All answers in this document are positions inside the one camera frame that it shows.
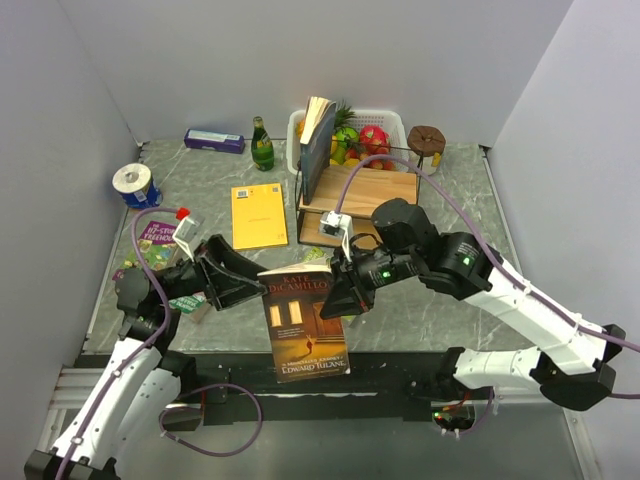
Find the green 65-storey treehouse book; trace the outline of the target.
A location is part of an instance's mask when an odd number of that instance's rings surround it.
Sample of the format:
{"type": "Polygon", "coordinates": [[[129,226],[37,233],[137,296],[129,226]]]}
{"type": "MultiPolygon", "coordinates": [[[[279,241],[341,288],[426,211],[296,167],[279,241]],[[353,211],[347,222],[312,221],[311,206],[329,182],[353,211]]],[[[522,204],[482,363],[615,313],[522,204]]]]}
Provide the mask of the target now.
{"type": "MultiPolygon", "coordinates": [[[[304,263],[311,262],[313,264],[330,264],[331,257],[321,248],[312,247],[310,250],[306,252],[302,261],[304,263]]],[[[343,323],[348,327],[352,328],[354,326],[354,321],[358,319],[358,316],[347,315],[342,316],[343,323]]]]}

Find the brown Edward Tulane book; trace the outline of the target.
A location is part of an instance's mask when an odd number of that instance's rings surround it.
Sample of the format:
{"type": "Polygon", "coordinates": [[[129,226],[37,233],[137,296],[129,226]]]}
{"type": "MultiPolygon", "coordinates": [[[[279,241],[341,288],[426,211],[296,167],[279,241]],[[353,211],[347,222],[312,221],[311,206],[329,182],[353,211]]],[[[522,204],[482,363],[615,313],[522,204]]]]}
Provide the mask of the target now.
{"type": "Polygon", "coordinates": [[[291,383],[348,375],[340,317],[321,317],[332,287],[328,262],[316,259],[258,274],[276,379],[291,383]]]}

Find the dark blue paperback book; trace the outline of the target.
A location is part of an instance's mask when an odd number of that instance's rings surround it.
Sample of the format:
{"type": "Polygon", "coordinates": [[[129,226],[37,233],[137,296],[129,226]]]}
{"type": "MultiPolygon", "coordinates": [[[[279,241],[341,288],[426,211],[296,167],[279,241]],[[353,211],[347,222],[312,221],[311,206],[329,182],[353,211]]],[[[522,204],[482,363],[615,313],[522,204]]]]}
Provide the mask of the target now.
{"type": "Polygon", "coordinates": [[[336,102],[324,97],[308,99],[305,125],[300,138],[302,199],[310,204],[320,176],[329,165],[336,116],[336,102]]]}

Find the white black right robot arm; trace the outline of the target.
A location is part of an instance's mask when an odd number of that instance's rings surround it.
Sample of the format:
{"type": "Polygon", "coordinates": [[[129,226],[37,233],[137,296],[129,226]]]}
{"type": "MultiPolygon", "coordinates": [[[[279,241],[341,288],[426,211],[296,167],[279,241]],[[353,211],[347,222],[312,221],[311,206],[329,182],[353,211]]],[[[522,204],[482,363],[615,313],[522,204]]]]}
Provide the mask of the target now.
{"type": "Polygon", "coordinates": [[[514,351],[449,348],[427,386],[431,395],[450,400],[489,387],[537,390],[575,411],[611,395],[616,372],[609,362],[621,350],[614,342],[625,337],[618,326],[582,321],[472,234],[439,232],[418,205],[389,200],[374,210],[372,222],[380,239],[375,248],[361,249],[349,215],[322,215],[320,231],[341,240],[330,261],[333,285],[323,318],[368,312],[377,290],[416,277],[432,291],[493,315],[532,344],[514,351]]]}

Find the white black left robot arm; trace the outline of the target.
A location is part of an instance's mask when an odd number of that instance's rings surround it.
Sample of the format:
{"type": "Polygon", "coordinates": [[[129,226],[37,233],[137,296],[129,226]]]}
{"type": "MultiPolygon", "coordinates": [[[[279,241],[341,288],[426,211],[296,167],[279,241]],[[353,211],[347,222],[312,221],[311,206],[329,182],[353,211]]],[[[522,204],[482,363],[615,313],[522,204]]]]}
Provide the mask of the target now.
{"type": "Polygon", "coordinates": [[[25,477],[120,478],[127,447],[166,405],[185,402],[198,389],[195,359],[169,348],[181,317],[171,300],[202,293],[225,310],[265,294],[258,279],[264,270],[220,235],[165,269],[153,270],[145,261],[126,269],[116,282],[123,325],[108,364],[54,445],[31,453],[25,477]]]}

